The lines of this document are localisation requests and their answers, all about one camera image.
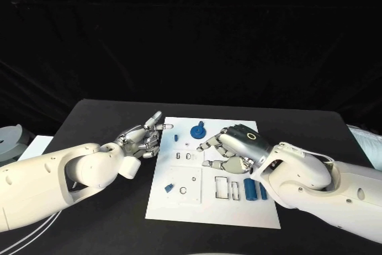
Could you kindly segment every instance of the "robotic hand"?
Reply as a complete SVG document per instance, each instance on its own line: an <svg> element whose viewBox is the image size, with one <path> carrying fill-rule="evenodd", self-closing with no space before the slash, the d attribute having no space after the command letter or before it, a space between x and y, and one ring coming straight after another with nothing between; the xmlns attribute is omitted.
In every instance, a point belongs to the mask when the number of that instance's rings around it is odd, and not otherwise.
<svg viewBox="0 0 382 255"><path fill-rule="evenodd" d="M286 142L271 147L244 125L224 128L198 151L211 146L228 160L205 161L204 166L235 174L250 172L281 206L315 214L330 225L382 243L381 171L335 161Z"/></svg>
<svg viewBox="0 0 382 255"><path fill-rule="evenodd" d="M0 169L0 232L26 226L97 194L119 174L133 179L139 158L159 152L159 111L144 125L124 131L114 142L84 144L18 161ZM71 188L67 181L85 188Z"/></svg>

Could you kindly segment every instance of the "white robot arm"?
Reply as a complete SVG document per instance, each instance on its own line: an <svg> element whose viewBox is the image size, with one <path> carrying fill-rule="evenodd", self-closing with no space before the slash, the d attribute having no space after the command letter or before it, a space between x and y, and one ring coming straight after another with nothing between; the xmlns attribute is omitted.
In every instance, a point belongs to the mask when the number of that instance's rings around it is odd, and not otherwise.
<svg viewBox="0 0 382 255"><path fill-rule="evenodd" d="M330 225L382 243L381 171L335 161L284 142L271 147L244 125L224 128L198 150L211 146L230 159L205 161L206 167L248 172L281 206L315 214Z"/></svg>
<svg viewBox="0 0 382 255"><path fill-rule="evenodd" d="M133 179L139 157L159 152L159 111L144 125L124 131L114 142L84 144L0 168L0 232L26 226L97 194L119 174ZM71 190L67 179L85 188Z"/></svg>

